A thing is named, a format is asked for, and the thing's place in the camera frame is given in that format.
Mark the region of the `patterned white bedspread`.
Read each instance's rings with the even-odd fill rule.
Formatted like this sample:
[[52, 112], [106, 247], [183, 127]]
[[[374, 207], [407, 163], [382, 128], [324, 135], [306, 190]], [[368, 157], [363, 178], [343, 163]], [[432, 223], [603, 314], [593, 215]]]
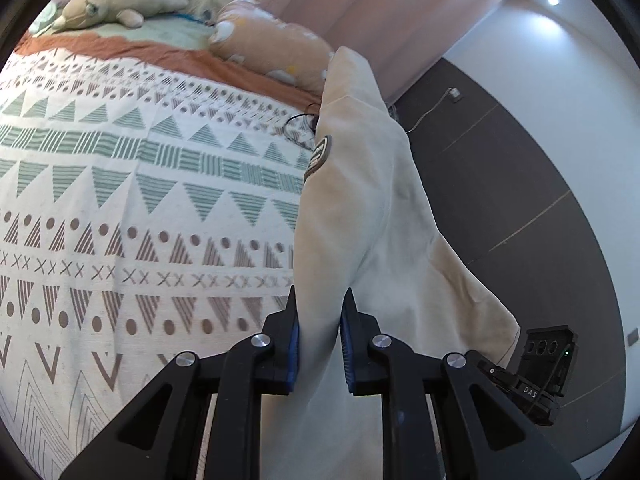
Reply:
[[1, 420], [56, 479], [178, 352], [283, 307], [316, 96], [205, 51], [24, 38], [1, 72]]

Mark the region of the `right pink curtain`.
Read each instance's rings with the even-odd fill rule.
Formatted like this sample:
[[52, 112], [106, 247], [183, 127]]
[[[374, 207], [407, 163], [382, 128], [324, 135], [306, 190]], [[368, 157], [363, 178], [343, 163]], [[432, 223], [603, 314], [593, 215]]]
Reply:
[[283, 21], [370, 63], [393, 103], [503, 0], [262, 0]]

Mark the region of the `orange cartoon pillow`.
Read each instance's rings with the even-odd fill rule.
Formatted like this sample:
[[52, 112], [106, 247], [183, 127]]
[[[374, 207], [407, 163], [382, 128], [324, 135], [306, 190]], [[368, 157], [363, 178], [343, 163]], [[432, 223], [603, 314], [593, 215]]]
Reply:
[[247, 0], [217, 16], [209, 51], [282, 84], [321, 96], [334, 50], [308, 28], [281, 21]]

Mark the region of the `beige plush toy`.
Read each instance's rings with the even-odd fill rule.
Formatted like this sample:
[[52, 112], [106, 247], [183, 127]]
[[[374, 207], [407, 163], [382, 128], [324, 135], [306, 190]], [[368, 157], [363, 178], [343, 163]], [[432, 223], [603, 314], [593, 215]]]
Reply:
[[77, 30], [103, 23], [140, 28], [146, 18], [184, 10], [189, 0], [70, 0], [53, 30]]

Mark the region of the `light green pillow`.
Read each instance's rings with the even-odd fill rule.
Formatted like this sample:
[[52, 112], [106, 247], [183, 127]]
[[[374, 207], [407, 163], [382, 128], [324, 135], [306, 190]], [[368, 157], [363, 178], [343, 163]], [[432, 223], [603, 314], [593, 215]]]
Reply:
[[28, 31], [32, 36], [38, 37], [48, 30], [58, 18], [58, 4], [55, 1], [47, 3], [29, 25]]

